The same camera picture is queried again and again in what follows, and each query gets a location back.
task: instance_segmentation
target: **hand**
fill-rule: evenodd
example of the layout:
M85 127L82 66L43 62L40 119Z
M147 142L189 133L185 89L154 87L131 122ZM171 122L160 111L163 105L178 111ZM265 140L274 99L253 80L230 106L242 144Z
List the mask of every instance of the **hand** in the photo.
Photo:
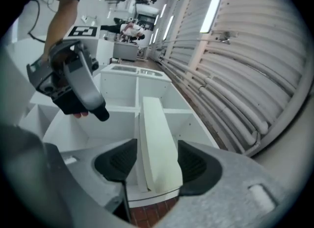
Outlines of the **hand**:
M59 56L57 56L57 58L55 59L55 62L53 63L54 67L56 69L60 68L60 66L62 65L62 63L66 60L66 58L69 56L69 53L61 53ZM59 83L58 83L58 87L64 87L67 86L68 82L67 80L63 77L60 79ZM82 112L79 114L73 114L75 118L79 119L82 116L86 117L88 116L88 112Z
M74 117L77 119L81 118L82 116L83 117L88 116L88 112L82 112L80 114L74 114Z

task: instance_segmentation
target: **pipe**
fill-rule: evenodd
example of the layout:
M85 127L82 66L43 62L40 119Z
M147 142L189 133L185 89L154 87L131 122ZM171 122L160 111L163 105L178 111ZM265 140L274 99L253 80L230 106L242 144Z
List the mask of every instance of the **pipe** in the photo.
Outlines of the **pipe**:
M173 40L173 41L161 41L157 42L157 44L160 43L170 43L170 42L209 42L210 40L204 40L204 39L190 39L190 40Z
M163 65L165 67L170 68L168 64L163 63ZM238 117L229 108L227 108L224 104L222 104L219 99L217 99L213 94L211 94L204 86L199 85L192 78L187 77L183 72L179 70L175 70L175 72L179 76L189 81L189 83L192 84L194 87L196 87L207 99L212 101L216 105L216 107L229 118L229 120L232 122L235 128L243 136L247 144L249 145L255 144L256 138L252 136L252 134L248 131L248 129L244 126L244 124L238 119Z
M243 146L241 145L241 143L239 142L239 140L237 139L237 137L235 136L235 134L232 132L232 130L230 130L230 128L227 126L227 124L218 116L218 114L212 109L210 108L206 102L198 95L196 94L189 86L185 85L187 87L187 89L192 93L193 96L195 96L195 98L197 100L199 100L204 106L205 108L217 119L217 121L221 124L221 126L226 130L226 132L229 134L229 136L232 138L232 140L234 141L234 143L236 144L236 146L239 148L240 152L242 154L245 153L245 149L243 148Z
M169 73L171 73L175 79L177 79L179 81L180 84L184 85L184 87L199 101L203 104L202 107L205 107L204 109L205 110L208 110L216 119L217 121L221 124L221 126L226 130L226 132L230 135L230 137L232 138L232 140L234 141L234 143L236 144L236 146L239 148L240 152L242 154L245 153L245 149L243 148L243 146L241 145L241 143L239 142L239 140L237 139L237 137L234 135L234 133L230 130L230 128L227 126L227 124L218 116L218 114L215 112L215 110L211 107L209 107L207 105L207 103L204 101L203 98L201 98L198 94L196 94L192 89L191 87L189 87L188 85L186 85L183 80L180 79L180 77L178 75L176 75L173 71L171 71L168 67L166 67L166 65L162 62L158 62L160 63L163 67L162 69L164 71L168 71Z
M250 120L250 122L254 125L254 127L259 131L261 134L267 134L268 132L268 124L266 121L261 121L258 115L255 114L251 108L245 105L238 97L236 97L233 93L231 93L228 89L220 85L219 83L213 81L209 77L201 74L196 70L190 69L188 66L183 65L179 62L173 61L169 58L164 58L165 60L169 61L170 63L175 64L176 66L182 68L185 71L188 71L198 78L202 79L207 85L216 89L219 93L221 93L224 97L226 97L230 102L232 102L246 117Z

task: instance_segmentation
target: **white shelf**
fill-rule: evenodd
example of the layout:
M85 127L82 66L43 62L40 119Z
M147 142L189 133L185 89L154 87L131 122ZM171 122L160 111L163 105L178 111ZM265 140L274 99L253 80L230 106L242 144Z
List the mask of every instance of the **white shelf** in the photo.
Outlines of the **white shelf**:
M156 193L183 184L178 151L158 98L144 97L140 123L141 150L147 187Z
M131 67L135 72L112 70L115 66L107 66L94 77L96 86L106 100L106 108L110 113L108 121L100 122L92 114L81 119L65 116L49 97L36 92L29 102L28 110L20 126L34 132L44 142L57 145L60 152L89 149L135 138L138 142L137 161L127 178L130 206L144 206L175 197L179 192L176 189L156 193L147 188L139 120L143 98L154 97L160 100L162 114L170 130L171 142L176 148L178 140L213 147L215 147L215 142L204 124L164 73L152 71L152 75L149 75L150 72L144 74L141 73L142 68L136 67ZM97 195L92 193L91 195L97 202L101 201L101 197L97 199Z

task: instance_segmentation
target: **white cabinet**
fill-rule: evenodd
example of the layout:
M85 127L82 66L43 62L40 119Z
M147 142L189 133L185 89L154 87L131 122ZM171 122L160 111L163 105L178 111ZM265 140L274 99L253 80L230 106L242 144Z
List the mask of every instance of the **white cabinet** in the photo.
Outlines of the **white cabinet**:
M66 116L50 98L35 93L20 126L34 132L44 142L55 144L61 152L84 150L137 139L137 161L127 178L130 207L158 203L175 197L179 192L180 183L172 189L160 187L162 192L147 188L143 162L145 154L142 153L141 145L144 134L140 131L143 99L151 97L159 102L158 110L153 105L148 104L146 107L148 115L153 112L149 120L149 132L151 135L154 129L156 131L167 129L167 140L173 144L171 146L173 154L177 153L178 140L217 147L204 124L163 72L109 65L94 77L94 82L106 100L106 107L110 113L108 121L100 122L92 114L80 119ZM154 114L163 115L163 123L159 123L160 126L158 121L154 123ZM158 140L151 142L151 145L158 145ZM159 152L165 155L170 152L170 149L167 150L165 146L159 149ZM177 160L178 158L174 155L172 162L175 164ZM90 193L90 195L95 201L100 202L97 194Z

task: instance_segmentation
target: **brick floor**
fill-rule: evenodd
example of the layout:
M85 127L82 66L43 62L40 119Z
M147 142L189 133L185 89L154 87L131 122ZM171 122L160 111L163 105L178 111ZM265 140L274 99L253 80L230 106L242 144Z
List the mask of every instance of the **brick floor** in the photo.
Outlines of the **brick floor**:
M132 224L140 228L152 228L178 201L178 197L164 202L131 208Z

